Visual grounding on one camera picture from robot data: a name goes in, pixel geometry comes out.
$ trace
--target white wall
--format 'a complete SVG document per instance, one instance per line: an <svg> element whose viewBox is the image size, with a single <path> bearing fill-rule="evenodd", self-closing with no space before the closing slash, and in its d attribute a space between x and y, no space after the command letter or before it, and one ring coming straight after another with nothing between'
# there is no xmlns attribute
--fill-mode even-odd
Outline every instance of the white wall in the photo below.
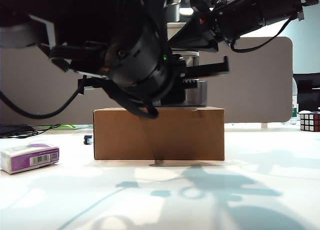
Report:
<svg viewBox="0 0 320 230"><path fill-rule="evenodd" d="M293 42L293 72L317 73L320 72L320 5L305 7L304 18L301 22L291 22L281 36L287 36ZM246 36L274 36L284 22L266 26Z"/></svg>

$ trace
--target black wire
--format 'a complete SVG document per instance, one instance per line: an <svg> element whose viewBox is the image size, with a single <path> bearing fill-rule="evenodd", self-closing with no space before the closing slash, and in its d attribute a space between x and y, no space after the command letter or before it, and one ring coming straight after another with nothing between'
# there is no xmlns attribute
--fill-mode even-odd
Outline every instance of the black wire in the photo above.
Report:
<svg viewBox="0 0 320 230"><path fill-rule="evenodd" d="M12 110L17 112L18 114L28 117L31 119L47 119L56 116L59 114L61 111L63 111L77 96L77 94L81 93L84 86L85 86L85 80L87 76L83 76L81 84L78 86L77 90L71 95L71 97L56 111L53 111L48 114L43 114L43 115L37 115L37 114L32 114L27 111L24 111L23 109L19 108L17 105L15 105L5 94L0 90L0 99L7 105L9 106Z"/></svg>
<svg viewBox="0 0 320 230"><path fill-rule="evenodd" d="M273 36L271 39L269 39L268 41L264 42L262 45L259 45L259 46L256 46L256 47L252 47L252 48L246 48L246 49L236 49L235 48L235 43L237 41L237 38L234 38L234 40L232 41L231 45L230 45L230 48L233 52L236 52L236 53L248 53L248 52L252 52L252 51L255 51L255 50L258 50L260 48L262 48L263 46L265 46L266 44L270 43L272 40L274 40L278 35L280 35L284 30L285 28L288 26L288 24L292 21L292 20L295 20L297 17L296 17L296 14L293 14L286 22L285 24L281 27L280 31L275 35Z"/></svg>
<svg viewBox="0 0 320 230"><path fill-rule="evenodd" d="M60 127L60 124L56 124L56 125L33 125L34 127L43 127L43 126L48 126L48 128L45 129L34 129L32 126L30 125L3 125L0 127L26 127L29 126L32 129L31 130L25 130L25 129L21 129L21 130L13 130L9 133L7 133L6 135L1 135L0 139L8 139L8 138L14 138L14 139L25 139L31 136L36 136L36 135L40 135L42 133L45 133L46 131L49 131L51 129L55 129Z"/></svg>

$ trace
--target gear teeth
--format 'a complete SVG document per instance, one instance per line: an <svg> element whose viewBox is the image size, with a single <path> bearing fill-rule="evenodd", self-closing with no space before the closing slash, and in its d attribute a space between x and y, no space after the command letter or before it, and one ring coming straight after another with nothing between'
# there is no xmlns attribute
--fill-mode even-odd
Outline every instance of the gear teeth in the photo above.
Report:
<svg viewBox="0 0 320 230"><path fill-rule="evenodd" d="M184 80L183 87L185 89L192 89L198 87L198 80Z"/></svg>

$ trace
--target screw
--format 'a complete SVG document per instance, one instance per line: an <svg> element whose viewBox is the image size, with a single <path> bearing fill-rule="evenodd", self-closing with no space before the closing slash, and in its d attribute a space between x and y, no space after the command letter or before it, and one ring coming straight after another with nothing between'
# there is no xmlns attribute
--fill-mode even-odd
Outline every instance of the screw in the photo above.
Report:
<svg viewBox="0 0 320 230"><path fill-rule="evenodd" d="M206 20L204 18L200 18L199 19L200 25L203 25L206 23Z"/></svg>
<svg viewBox="0 0 320 230"><path fill-rule="evenodd" d="M118 51L118 56L120 56L121 58L126 56L126 52L124 50L119 50Z"/></svg>

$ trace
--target barcode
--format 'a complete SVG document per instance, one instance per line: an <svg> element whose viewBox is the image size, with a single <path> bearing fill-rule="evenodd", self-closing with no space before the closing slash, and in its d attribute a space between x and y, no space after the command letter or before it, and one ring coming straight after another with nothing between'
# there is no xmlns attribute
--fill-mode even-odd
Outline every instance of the barcode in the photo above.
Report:
<svg viewBox="0 0 320 230"><path fill-rule="evenodd" d="M54 161L54 160L57 160L58 159L58 153L55 152L55 153L51 153L51 160Z"/></svg>
<svg viewBox="0 0 320 230"><path fill-rule="evenodd" d="M50 162L50 154L30 157L30 166Z"/></svg>

